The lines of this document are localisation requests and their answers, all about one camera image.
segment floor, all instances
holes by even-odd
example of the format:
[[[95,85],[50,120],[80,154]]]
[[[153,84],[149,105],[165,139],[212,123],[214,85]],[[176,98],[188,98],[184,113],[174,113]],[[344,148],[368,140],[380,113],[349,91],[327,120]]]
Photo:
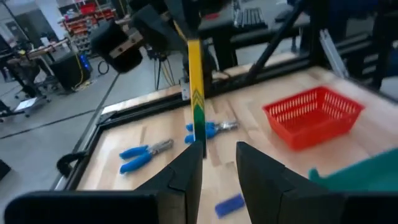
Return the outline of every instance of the floor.
[[[276,54],[289,51],[290,45],[291,40],[283,41]],[[265,47],[262,44],[238,50],[239,64],[255,61]],[[0,181],[1,217],[5,206],[16,196],[53,186],[59,176],[55,168],[57,160],[70,153],[81,135],[93,127],[98,116],[96,109],[155,90],[154,62],[148,59],[143,49],[141,52],[144,55],[142,63],[122,75],[117,75],[111,68],[108,74],[99,76],[96,68],[100,60],[92,60],[94,82],[89,87],[71,95],[51,94],[52,101],[32,113],[30,118],[15,116],[0,124],[0,158],[12,168],[12,172]],[[182,77],[181,58],[178,53],[169,57],[176,83]],[[392,94],[398,97],[394,88],[397,85],[397,80],[384,82],[383,89],[395,91]],[[167,86],[161,78],[160,88]],[[18,104],[14,98],[18,91],[15,82],[0,83],[0,98],[12,107]]]

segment red basket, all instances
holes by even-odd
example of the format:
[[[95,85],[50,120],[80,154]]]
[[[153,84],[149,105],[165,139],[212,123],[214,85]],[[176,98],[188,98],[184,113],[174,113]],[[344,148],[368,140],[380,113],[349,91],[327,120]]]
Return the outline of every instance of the red basket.
[[[262,109],[271,128],[299,151],[347,133],[364,106],[320,86]]]
[[[87,4],[83,5],[83,6],[80,6],[80,12],[83,15],[95,12],[95,3],[87,3]]]

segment teal fabric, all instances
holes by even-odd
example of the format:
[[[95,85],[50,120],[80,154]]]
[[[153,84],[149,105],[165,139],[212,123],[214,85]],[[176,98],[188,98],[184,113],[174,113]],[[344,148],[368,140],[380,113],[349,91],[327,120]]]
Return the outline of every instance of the teal fabric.
[[[330,190],[343,191],[397,191],[398,148],[361,161],[345,169],[320,177],[316,169],[309,179]]]

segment storage rack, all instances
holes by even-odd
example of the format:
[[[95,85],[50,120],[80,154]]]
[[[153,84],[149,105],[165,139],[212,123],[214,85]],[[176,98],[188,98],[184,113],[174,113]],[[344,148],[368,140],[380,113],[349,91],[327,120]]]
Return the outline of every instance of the storage rack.
[[[115,12],[115,9],[102,9],[87,14],[80,14],[74,18],[63,20],[60,23],[69,34],[73,34],[70,39],[77,46],[79,53],[92,57],[94,55],[91,51],[90,40],[88,38],[91,31],[98,28],[98,21],[113,19]]]

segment pliers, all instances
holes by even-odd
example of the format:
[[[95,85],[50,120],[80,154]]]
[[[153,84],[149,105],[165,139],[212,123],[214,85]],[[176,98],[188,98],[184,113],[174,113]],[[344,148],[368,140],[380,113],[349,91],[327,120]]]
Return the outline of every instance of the pliers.
[[[235,129],[238,127],[238,123],[236,121],[224,121],[221,123],[215,123],[212,121],[207,121],[205,124],[206,128],[206,138],[207,139],[212,139],[214,136],[216,136],[218,133],[222,131],[229,131],[232,129]],[[185,127],[188,131],[192,132],[193,131],[193,124],[187,124]],[[188,134],[185,137],[185,143],[186,144],[191,144],[195,141],[195,137],[193,134]]]
[[[173,147],[173,144],[173,139],[168,139],[166,141],[154,144],[151,147],[149,147],[148,145],[144,145],[134,147],[120,153],[119,156],[121,159],[130,159],[134,156],[138,156],[134,160],[122,165],[120,167],[120,173],[123,174],[125,172],[138,170],[143,165],[147,164],[155,155]]]

